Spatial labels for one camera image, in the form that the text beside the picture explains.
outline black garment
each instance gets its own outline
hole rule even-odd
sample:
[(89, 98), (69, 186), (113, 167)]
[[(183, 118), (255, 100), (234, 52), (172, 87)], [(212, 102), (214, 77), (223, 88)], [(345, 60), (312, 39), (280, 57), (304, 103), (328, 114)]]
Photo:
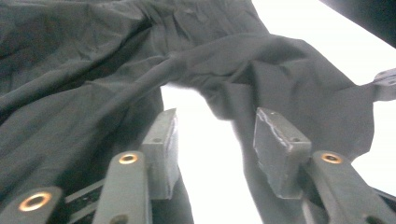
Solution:
[[(301, 217), (277, 210), (257, 167), (258, 106), (284, 115), (313, 150), (354, 159), (373, 139), (372, 86), (354, 85), (304, 41), (270, 35), (246, 0), (2, 0), (0, 24), (2, 207), (28, 189), (69, 194), (103, 178), (112, 156), (138, 148), (167, 82), (199, 90), (234, 121), (255, 203), (275, 223)], [(153, 209), (156, 224), (192, 223), (182, 181)]]

